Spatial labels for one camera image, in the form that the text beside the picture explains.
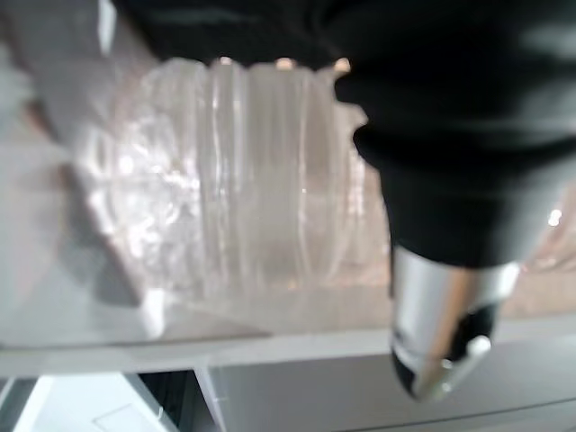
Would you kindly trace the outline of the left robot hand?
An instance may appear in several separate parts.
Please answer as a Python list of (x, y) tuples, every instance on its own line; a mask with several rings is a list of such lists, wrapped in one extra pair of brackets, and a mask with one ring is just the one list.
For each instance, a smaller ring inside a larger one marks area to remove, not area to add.
[(243, 67), (346, 58), (336, 98), (367, 117), (391, 233), (392, 359), (446, 395), (491, 341), (504, 274), (575, 175), (572, 1), (115, 1), (140, 52)]

